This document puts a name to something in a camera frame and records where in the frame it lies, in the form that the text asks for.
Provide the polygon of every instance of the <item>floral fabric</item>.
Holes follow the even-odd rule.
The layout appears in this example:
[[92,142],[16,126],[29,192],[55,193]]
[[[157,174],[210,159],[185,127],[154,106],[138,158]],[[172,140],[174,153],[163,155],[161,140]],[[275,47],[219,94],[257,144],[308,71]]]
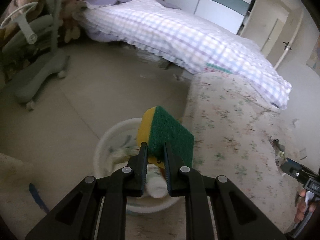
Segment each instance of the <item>floral fabric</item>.
[[202,175],[225,175],[282,231],[293,223],[298,183],[282,176],[269,142],[299,160],[292,132],[244,79],[203,73],[193,80],[183,124],[195,136],[193,166]]

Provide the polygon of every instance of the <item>plaid bedspread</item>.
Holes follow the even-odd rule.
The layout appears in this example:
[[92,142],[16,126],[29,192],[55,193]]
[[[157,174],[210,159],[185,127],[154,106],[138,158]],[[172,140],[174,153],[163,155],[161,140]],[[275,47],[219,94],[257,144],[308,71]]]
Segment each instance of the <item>plaid bedspread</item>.
[[286,109],[291,85],[258,46],[205,19],[165,8],[154,0],[85,9],[74,17],[97,41],[113,35],[193,74],[222,71],[239,75],[267,102]]

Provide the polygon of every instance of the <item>teddy bear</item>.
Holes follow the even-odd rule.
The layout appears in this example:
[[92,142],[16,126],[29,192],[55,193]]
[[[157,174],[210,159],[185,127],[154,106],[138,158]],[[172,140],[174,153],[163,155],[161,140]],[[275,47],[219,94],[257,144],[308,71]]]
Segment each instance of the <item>teddy bear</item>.
[[68,43],[71,39],[80,37],[80,28],[78,22],[72,18],[72,13],[77,9],[77,0],[62,0],[60,19],[63,20],[63,26],[66,29],[64,41]]

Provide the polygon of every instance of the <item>human hand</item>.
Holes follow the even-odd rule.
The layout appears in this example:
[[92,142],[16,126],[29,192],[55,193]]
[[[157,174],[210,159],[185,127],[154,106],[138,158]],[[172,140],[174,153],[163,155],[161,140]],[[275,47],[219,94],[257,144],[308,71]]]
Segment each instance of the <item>human hand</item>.
[[[304,197],[306,196],[306,190],[303,189],[300,192],[300,197],[303,197],[303,199],[300,200],[298,206],[297,206],[297,213],[294,217],[294,222],[297,224],[300,221],[304,219],[304,212],[306,211],[306,202]],[[316,209],[316,203],[311,203],[309,206],[309,212],[313,212]]]

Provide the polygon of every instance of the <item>green and yellow sponge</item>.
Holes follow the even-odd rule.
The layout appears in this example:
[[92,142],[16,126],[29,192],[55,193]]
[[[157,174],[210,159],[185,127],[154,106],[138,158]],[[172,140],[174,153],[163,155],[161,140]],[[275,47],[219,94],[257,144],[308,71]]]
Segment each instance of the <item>green and yellow sponge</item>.
[[192,166],[194,136],[161,106],[147,110],[137,134],[137,145],[148,144],[149,163],[164,168],[163,145],[170,142],[172,153]]

